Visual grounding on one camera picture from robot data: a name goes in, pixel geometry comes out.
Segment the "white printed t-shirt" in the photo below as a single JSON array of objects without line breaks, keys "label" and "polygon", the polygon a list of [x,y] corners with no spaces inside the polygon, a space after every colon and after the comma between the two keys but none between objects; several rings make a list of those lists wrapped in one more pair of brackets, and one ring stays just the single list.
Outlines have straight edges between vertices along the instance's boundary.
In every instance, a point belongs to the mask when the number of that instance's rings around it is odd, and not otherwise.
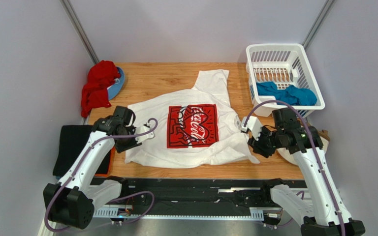
[{"label": "white printed t-shirt", "polygon": [[158,121],[155,137],[126,151],[125,162],[143,166],[186,169],[243,160],[254,164],[248,135],[231,107],[228,70],[200,71],[194,86],[129,105],[136,126]]}]

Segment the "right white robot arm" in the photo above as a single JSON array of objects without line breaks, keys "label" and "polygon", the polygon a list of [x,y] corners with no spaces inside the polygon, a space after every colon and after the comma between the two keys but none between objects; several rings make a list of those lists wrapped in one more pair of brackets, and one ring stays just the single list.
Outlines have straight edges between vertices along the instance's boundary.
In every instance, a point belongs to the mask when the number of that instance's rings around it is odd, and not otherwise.
[{"label": "right white robot arm", "polygon": [[241,131],[251,133],[248,145],[254,153],[268,158],[279,148],[289,151],[301,170],[312,203],[302,200],[279,178],[263,185],[267,200],[281,206],[300,226],[303,236],[363,235],[363,222],[353,219],[333,182],[318,130],[307,125],[292,108],[274,110],[273,119],[275,126],[270,130],[249,114],[242,120]]}]

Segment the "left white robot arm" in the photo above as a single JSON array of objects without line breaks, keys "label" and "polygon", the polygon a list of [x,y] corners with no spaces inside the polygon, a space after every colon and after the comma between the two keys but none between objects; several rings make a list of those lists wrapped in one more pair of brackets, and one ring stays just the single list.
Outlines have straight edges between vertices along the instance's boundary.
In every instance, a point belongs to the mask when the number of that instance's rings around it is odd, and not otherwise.
[{"label": "left white robot arm", "polygon": [[55,233],[69,228],[85,229],[94,212],[120,196],[122,183],[105,180],[91,188],[90,184],[106,155],[115,149],[123,152],[141,145],[136,115],[129,108],[117,106],[112,115],[98,119],[75,162],[56,183],[43,190],[45,227]]}]

